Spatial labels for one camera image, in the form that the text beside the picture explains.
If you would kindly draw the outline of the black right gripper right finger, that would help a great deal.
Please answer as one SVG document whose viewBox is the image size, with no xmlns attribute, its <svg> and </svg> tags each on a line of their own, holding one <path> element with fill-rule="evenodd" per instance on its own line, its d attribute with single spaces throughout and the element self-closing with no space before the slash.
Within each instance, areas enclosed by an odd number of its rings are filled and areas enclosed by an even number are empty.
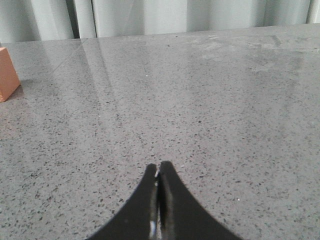
<svg viewBox="0 0 320 240">
<path fill-rule="evenodd" d="M 173 164 L 159 168 L 161 235 L 164 240 L 239 240 L 193 197 Z"/>
</svg>

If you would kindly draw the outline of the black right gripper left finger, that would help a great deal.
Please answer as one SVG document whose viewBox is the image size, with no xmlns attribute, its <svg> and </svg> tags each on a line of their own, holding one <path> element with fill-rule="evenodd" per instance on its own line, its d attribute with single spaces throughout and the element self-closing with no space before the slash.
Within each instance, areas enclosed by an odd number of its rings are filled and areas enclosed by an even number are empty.
<svg viewBox="0 0 320 240">
<path fill-rule="evenodd" d="M 149 164 L 143 177 L 117 214 L 90 240 L 155 240 L 158 224 L 157 166 Z"/>
</svg>

